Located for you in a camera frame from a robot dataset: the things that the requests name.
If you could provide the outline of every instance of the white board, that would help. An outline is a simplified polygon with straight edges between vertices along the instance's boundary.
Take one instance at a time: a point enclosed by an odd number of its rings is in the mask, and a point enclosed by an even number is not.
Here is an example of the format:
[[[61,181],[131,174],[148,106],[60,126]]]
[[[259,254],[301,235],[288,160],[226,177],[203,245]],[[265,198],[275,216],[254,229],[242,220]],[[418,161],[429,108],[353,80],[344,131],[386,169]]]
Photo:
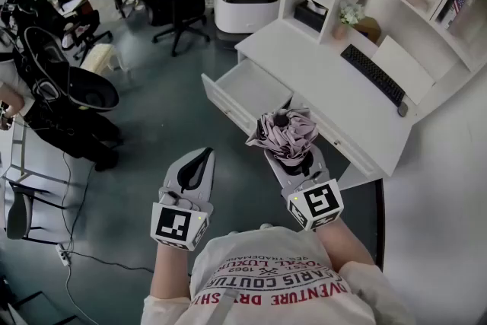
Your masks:
[[[434,84],[426,70],[389,36],[371,60],[406,92],[414,104],[419,104]]]

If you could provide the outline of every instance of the marker cube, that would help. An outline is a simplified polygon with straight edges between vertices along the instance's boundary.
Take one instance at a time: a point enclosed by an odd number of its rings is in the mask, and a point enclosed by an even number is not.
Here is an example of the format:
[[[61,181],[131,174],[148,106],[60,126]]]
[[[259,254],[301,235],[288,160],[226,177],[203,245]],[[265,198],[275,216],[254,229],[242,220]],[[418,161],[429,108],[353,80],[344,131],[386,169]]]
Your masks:
[[[169,247],[195,250],[209,225],[208,217],[206,212],[153,203],[151,237]]]
[[[335,221],[343,211],[342,195],[336,180],[288,195],[288,210],[306,231]]]

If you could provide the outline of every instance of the folded umbrella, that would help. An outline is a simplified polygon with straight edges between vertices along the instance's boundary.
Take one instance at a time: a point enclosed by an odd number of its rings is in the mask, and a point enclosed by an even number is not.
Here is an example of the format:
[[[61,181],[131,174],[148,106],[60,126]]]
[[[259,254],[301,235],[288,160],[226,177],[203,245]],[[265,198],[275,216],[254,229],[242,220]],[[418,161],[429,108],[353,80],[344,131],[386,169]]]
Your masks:
[[[317,136],[318,129],[310,119],[309,109],[280,109],[260,117],[256,132],[246,144],[269,149],[284,165],[296,167],[304,160]]]

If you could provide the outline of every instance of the potted plant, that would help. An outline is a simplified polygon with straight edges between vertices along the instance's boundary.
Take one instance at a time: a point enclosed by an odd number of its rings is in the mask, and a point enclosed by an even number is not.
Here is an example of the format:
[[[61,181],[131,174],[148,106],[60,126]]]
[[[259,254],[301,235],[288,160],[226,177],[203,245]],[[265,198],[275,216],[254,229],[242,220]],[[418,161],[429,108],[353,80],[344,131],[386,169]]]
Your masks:
[[[340,23],[333,30],[333,38],[342,40],[347,34],[347,26],[354,26],[365,18],[364,6],[345,1],[340,2]]]

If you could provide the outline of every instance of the black box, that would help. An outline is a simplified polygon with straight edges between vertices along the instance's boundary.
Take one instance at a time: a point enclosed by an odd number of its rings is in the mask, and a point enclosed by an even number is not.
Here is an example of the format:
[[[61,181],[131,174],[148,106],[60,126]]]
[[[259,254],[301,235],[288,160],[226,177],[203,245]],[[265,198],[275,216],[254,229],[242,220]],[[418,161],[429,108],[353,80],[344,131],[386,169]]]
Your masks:
[[[298,21],[303,22],[313,30],[320,32],[325,23],[327,13],[328,11],[325,12],[325,15],[322,15],[310,10],[307,7],[307,0],[305,0],[294,9],[294,19],[298,19]]]

